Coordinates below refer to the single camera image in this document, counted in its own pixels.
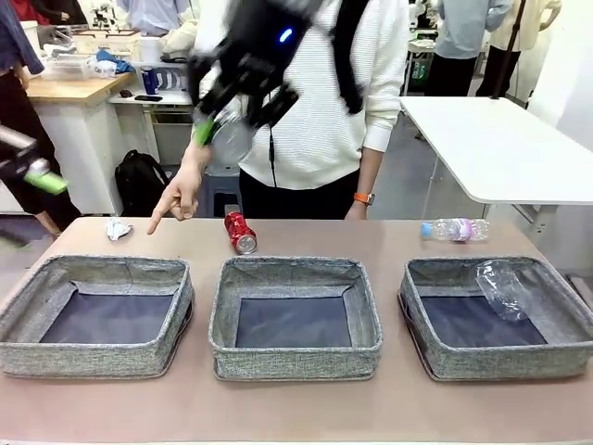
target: black backpack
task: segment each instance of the black backpack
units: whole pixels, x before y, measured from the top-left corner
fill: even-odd
[[[122,216],[149,217],[169,178],[150,155],[130,151],[115,170],[115,181],[123,203]]]

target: black jacket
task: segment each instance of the black jacket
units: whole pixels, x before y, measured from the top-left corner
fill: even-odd
[[[86,25],[88,21],[82,12],[78,0],[31,0],[35,10],[47,17],[52,25]],[[70,18],[62,20],[62,12]]]

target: crumpled paper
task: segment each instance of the crumpled paper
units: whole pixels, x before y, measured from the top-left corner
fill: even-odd
[[[126,236],[133,229],[131,224],[126,224],[120,218],[109,218],[107,224],[105,224],[105,231],[107,237],[111,241],[117,241],[122,236]]]

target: stool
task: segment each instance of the stool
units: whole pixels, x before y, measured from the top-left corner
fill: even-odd
[[[216,198],[218,195],[232,195],[236,197],[239,209],[243,210],[241,192],[239,190],[239,169],[204,172],[203,183],[200,187],[197,208],[198,218],[223,218],[224,214],[216,214]]]

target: blue bottle cap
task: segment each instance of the blue bottle cap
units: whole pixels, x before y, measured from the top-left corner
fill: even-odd
[[[422,236],[430,236],[430,233],[433,231],[433,225],[428,222],[423,222],[423,225],[420,228],[420,233]]]

